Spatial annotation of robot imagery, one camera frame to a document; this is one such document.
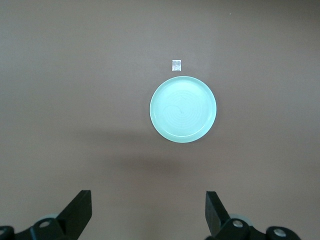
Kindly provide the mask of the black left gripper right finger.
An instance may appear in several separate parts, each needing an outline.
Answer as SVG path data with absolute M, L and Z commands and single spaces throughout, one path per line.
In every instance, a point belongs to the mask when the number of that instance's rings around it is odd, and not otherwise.
M 205 196 L 205 219 L 210 231 L 208 240 L 299 240 L 291 229 L 270 226 L 262 233 L 238 217 L 230 217 L 218 194 L 207 191 Z

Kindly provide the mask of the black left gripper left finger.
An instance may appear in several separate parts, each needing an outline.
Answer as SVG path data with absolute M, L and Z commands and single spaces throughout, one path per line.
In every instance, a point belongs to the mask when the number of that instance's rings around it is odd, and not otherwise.
M 0 227 L 2 240 L 77 240 L 92 217 L 92 193 L 81 190 L 56 217 L 47 217 L 15 232 L 9 225 Z

